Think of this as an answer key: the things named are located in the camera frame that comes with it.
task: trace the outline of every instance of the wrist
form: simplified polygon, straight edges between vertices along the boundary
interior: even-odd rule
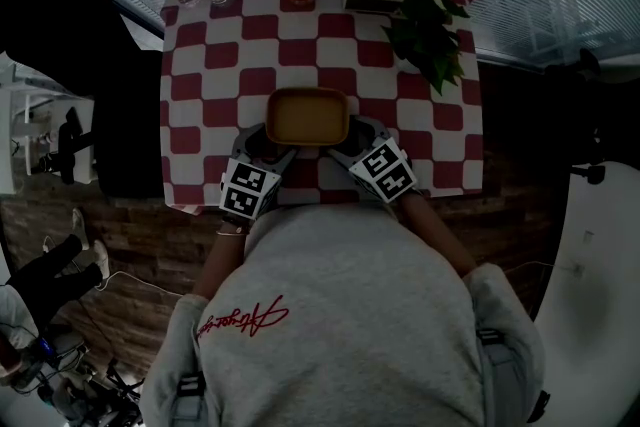
[[[426,203],[426,200],[419,190],[409,189],[407,192],[398,196],[397,202],[402,209],[406,209],[411,205]]]

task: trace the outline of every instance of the black chair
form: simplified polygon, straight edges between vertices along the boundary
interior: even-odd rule
[[[0,0],[0,52],[95,100],[102,191],[162,197],[162,53],[142,51],[111,0]]]

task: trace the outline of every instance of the red embroidered text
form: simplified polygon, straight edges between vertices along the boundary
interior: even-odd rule
[[[259,329],[273,326],[289,315],[288,308],[275,309],[280,299],[282,299],[281,295],[273,301],[273,304],[264,313],[260,313],[260,303],[257,303],[253,308],[253,313],[242,313],[239,308],[236,308],[231,315],[226,317],[216,318],[211,315],[198,330],[197,338],[200,340],[203,334],[209,333],[213,328],[219,329],[221,327],[237,327],[241,333],[244,333],[249,328],[249,336],[253,337]]]

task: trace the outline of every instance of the backpack strap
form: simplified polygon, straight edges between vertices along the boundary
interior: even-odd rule
[[[205,388],[206,383],[202,372],[180,379],[173,402],[171,425],[178,427],[200,423]]]
[[[527,397],[532,393],[517,355],[495,329],[476,331],[482,368],[486,427],[524,425],[530,413]]]

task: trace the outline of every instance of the sweatshirt sleeve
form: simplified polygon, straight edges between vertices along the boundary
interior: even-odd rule
[[[530,411],[544,378],[544,348],[536,327],[498,266],[484,264],[465,276],[464,282],[473,301],[476,328],[502,333],[504,344],[514,354]]]
[[[140,411],[148,427],[172,425],[171,412],[180,380],[200,370],[194,340],[207,304],[207,299],[196,295],[186,295],[176,303],[140,398]]]

